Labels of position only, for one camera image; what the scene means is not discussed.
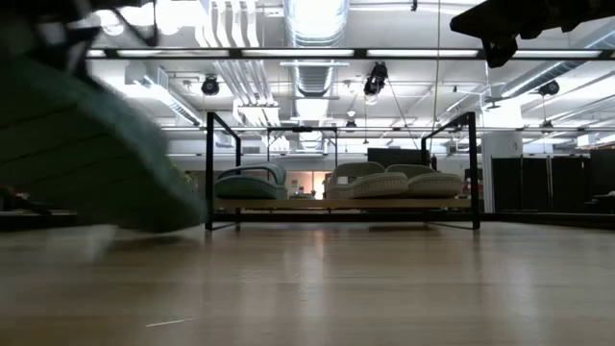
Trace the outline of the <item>black metal wood shelf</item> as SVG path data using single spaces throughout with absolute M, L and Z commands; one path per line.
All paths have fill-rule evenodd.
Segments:
M 206 204 L 209 213 L 209 221 L 205 223 L 205 230 L 213 232 L 215 230 L 213 223 L 216 220 L 215 204 L 216 199 L 213 198 L 213 130 L 214 124 L 219 123 L 224 130 L 229 131 L 231 128 L 226 124 L 216 113 L 210 112 L 207 116 L 208 131 L 206 139 Z M 443 199 L 431 200 L 412 200 L 412 199 L 326 199 L 326 200 L 309 200 L 309 199 L 285 199 L 285 200 L 222 200 L 220 206 L 222 208 L 230 208 L 235 212 L 234 222 L 240 221 L 241 211 L 243 209 L 427 209 L 427 208 L 469 208 L 471 210 L 470 220 L 472 222 L 471 230 L 476 232 L 480 229 L 480 201 L 478 187 L 478 145 L 477 145 L 477 125 L 476 114 L 472 111 L 466 112 L 441 128 L 431 132 L 425 138 L 421 139 L 422 162 L 426 162 L 427 156 L 427 139 L 430 139 L 448 128 L 460 128 L 465 126 L 470 135 L 470 168 L 471 168 L 471 199 L 469 201 L 445 201 Z

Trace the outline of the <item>white rubber slide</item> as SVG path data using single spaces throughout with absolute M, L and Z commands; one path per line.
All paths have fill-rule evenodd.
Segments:
M 456 174 L 441 173 L 425 165 L 393 164 L 386 172 L 406 175 L 407 189 L 402 193 L 405 198 L 454 199 L 464 186 Z
M 377 162 L 343 163 L 327 179 L 325 193 L 333 200 L 384 198 L 406 192 L 407 181 L 404 173 L 386 172 Z

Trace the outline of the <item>green rubber slide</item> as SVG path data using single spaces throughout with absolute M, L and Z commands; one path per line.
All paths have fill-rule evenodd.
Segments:
M 91 79 L 0 62 L 0 186 L 102 224 L 169 233 L 209 220 L 147 115 Z
M 222 172 L 214 184 L 218 199 L 243 200 L 287 198 L 286 170 L 274 162 L 240 165 Z

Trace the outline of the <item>black metal rig frame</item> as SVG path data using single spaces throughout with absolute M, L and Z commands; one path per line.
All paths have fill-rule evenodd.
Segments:
M 448 223 L 471 222 L 470 213 L 419 212 L 419 213 L 241 213 L 217 214 L 217 223 Z M 481 222 L 509 222 L 570 226 L 615 230 L 615 214 L 580 213 L 525 213 L 502 212 L 483 213 Z M 44 217 L 35 214 L 13 214 L 0 216 L 1 231 L 21 231 L 46 228 L 88 226 L 90 223 L 76 214 L 57 214 Z

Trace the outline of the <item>black crossbar with light strips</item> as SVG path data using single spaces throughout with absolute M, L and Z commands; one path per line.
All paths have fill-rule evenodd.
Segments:
M 90 60 L 484 60 L 481 49 L 366 48 L 94 48 Z M 615 50 L 525 49 L 515 61 L 615 61 Z

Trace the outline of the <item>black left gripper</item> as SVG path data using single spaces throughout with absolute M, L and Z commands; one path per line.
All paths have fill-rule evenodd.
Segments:
M 86 55 L 101 33 L 99 25 L 79 24 L 98 0 L 32 0 L 28 19 L 35 30 L 35 57 L 74 77 L 87 77 Z

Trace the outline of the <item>black room partition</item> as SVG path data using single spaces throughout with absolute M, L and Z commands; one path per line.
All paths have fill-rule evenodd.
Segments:
M 518 157 L 491 160 L 495 212 L 586 211 L 592 168 L 586 157 Z

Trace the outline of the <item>silver ventilation duct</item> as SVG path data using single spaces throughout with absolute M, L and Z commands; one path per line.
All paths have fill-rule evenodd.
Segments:
M 332 48 L 344 39 L 350 0 L 283 0 L 287 46 Z M 326 95 L 333 81 L 332 66 L 296 66 L 292 76 L 305 97 Z

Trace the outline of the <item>black background screen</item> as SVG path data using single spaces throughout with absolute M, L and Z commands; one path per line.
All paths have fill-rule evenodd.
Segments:
M 369 148 L 367 160 L 379 163 L 384 168 L 394 164 L 427 165 L 429 162 L 424 160 L 421 150 L 400 148 Z

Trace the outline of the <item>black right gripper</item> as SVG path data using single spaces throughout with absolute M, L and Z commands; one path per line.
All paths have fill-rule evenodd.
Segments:
M 560 28 L 568 33 L 587 21 L 615 16 L 615 0 L 485 0 L 450 21 L 453 32 L 481 41 L 490 68 L 504 66 L 517 52 L 516 36 L 534 39 Z

